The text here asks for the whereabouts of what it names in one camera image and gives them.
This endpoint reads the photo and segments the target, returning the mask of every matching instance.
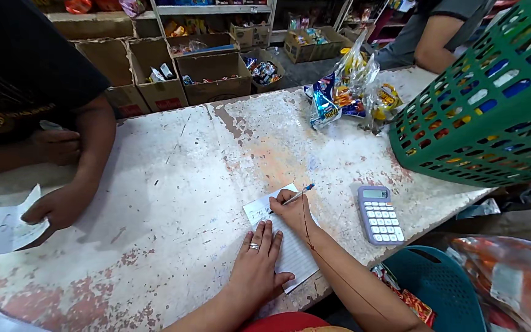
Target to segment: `person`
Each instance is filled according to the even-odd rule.
[[[108,80],[30,0],[0,0],[0,172],[77,163],[73,180],[40,198],[22,219],[69,227],[92,201],[114,143]],[[43,131],[47,120],[63,130]]]
[[[269,198],[270,208],[310,248],[321,273],[358,325],[365,331],[432,331],[382,281],[317,226],[306,195],[281,205],[295,194],[281,190],[277,198]],[[243,240],[229,283],[214,298],[162,332],[237,331],[263,304],[283,292],[284,283],[294,279],[289,272],[274,273],[282,238],[280,231],[272,238],[271,221],[259,222],[255,232],[249,231]],[[306,313],[282,313],[248,323],[240,331],[303,331],[323,326],[328,324]],[[346,331],[338,329],[325,331]]]
[[[380,49],[380,69],[417,64],[441,73],[454,63],[454,50],[468,41],[495,0],[419,0],[415,14],[394,42]]]

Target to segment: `calculator display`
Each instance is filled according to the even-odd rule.
[[[387,199],[388,192],[386,190],[364,190],[362,195],[369,199]]]

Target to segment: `hand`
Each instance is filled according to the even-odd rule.
[[[44,217],[48,217],[50,228],[53,231],[67,228],[92,202],[96,191],[97,187],[91,184],[70,183],[37,200],[22,215],[22,220],[28,224],[37,224]]]
[[[30,142],[41,162],[59,166],[75,164],[79,160],[79,133],[74,131],[35,131]]]
[[[296,195],[296,192],[291,190],[280,190],[277,198],[269,198],[269,208],[275,214],[279,215],[292,230],[298,234],[303,234],[305,233],[305,221],[307,227],[310,227],[311,224],[316,224],[310,214],[309,198],[306,197],[306,194],[303,194],[297,200],[285,206],[282,205],[282,203],[291,199],[294,195]]]
[[[260,222],[255,234],[249,231],[243,240],[229,283],[223,289],[231,303],[238,305],[251,315],[266,301],[273,298],[281,286],[294,279],[290,272],[274,273],[274,266],[282,244],[282,232],[278,231],[272,241],[271,221]],[[251,243],[260,246],[249,248]]]

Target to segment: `calculator button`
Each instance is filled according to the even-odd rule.
[[[396,239],[397,240],[399,240],[399,241],[404,241],[405,240],[405,237],[403,236],[403,231],[398,226],[395,227],[395,235],[396,235]]]

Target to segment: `left hand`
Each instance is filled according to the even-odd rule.
[[[225,292],[231,301],[243,310],[255,312],[274,295],[281,286],[294,279],[290,272],[274,273],[274,266],[282,244],[282,232],[278,231],[272,240],[271,221],[260,222],[255,233],[249,231],[243,240],[231,278],[226,285]],[[258,249],[249,248],[251,243],[260,246]]]
[[[55,230],[72,225],[79,215],[92,202],[97,187],[91,184],[72,182],[62,188],[42,196],[24,215],[22,220],[28,224],[37,224],[48,217],[49,231],[45,232],[35,245],[44,242]]]

